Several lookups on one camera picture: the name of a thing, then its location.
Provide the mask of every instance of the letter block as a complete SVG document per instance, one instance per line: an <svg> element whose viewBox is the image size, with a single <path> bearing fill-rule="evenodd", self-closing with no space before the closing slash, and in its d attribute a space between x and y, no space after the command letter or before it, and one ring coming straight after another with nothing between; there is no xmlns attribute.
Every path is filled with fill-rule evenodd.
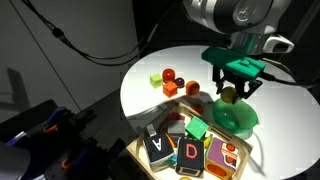
<svg viewBox="0 0 320 180"><path fill-rule="evenodd" d="M157 172L170 165L169 159L174 155L174 151L164 133L144 139L143 145L147 151L152 171Z"/></svg>
<svg viewBox="0 0 320 180"><path fill-rule="evenodd" d="M180 138L176 173L201 177L204 171L204 145L202 141Z"/></svg>
<svg viewBox="0 0 320 180"><path fill-rule="evenodd" d="M213 138L206 152L207 172L229 180L236 171L238 149L218 138Z"/></svg>

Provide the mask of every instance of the green cube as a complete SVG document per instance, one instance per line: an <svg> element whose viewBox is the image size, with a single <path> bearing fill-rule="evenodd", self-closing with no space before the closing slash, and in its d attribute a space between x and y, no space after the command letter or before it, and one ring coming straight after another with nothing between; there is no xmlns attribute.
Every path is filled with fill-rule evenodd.
<svg viewBox="0 0 320 180"><path fill-rule="evenodd" d="M150 83L154 88L162 86L162 77L160 74L154 74L150 76Z"/></svg>
<svg viewBox="0 0 320 180"><path fill-rule="evenodd" d="M209 126L196 116L193 116L190 123L186 127L186 131L193 138L201 140Z"/></svg>

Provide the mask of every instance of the white round table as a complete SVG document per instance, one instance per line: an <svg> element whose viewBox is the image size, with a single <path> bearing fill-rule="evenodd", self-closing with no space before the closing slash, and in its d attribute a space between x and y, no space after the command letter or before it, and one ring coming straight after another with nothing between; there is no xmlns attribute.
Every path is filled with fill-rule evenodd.
<svg viewBox="0 0 320 180"><path fill-rule="evenodd" d="M148 116L133 118L135 115L148 115L150 108L185 96L185 89L179 89L177 95L168 98L162 93L162 88L151 86L149 77L162 74L166 68L174 69L176 77L184 78L186 83L197 81L200 90L210 96L209 99L200 95L196 98L203 101L219 98L212 81L213 66L201 59L201 53L207 48L181 46L164 49L142 58L130 68L121 85L121 103L134 128L143 128L152 119ZM293 81L288 74L270 64L267 64L265 72ZM263 85L244 100L255 109L259 124L246 140L253 150L241 179L290 178L310 168L320 157L320 107L306 89L261 81Z"/></svg>

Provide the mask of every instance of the letter d block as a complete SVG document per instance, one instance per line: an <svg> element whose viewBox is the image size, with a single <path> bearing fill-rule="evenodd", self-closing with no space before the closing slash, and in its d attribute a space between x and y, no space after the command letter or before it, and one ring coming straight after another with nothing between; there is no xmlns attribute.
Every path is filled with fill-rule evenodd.
<svg viewBox="0 0 320 180"><path fill-rule="evenodd" d="M170 165L169 159L174 155L174 151L165 134L151 136L143 140L143 145L152 171L157 172Z"/></svg>
<svg viewBox="0 0 320 180"><path fill-rule="evenodd" d="M218 138L213 138L206 151L207 172L229 180L236 171L238 149Z"/></svg>
<svg viewBox="0 0 320 180"><path fill-rule="evenodd" d="M204 145L202 141L180 138L176 172L200 177L204 171Z"/></svg>

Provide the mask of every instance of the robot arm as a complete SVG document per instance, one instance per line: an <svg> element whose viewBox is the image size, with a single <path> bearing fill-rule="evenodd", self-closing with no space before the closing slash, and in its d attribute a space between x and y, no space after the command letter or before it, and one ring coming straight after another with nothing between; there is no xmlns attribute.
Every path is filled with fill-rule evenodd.
<svg viewBox="0 0 320 180"><path fill-rule="evenodd" d="M184 0L187 17L215 32L231 34L228 49L209 48L202 58L211 62L212 80L217 94L234 92L227 103L248 98L262 82L264 64L246 56L263 53L289 53L294 45L286 38L275 35L279 20L291 0ZM235 85L224 90L224 81ZM249 91L244 87L249 81Z"/></svg>

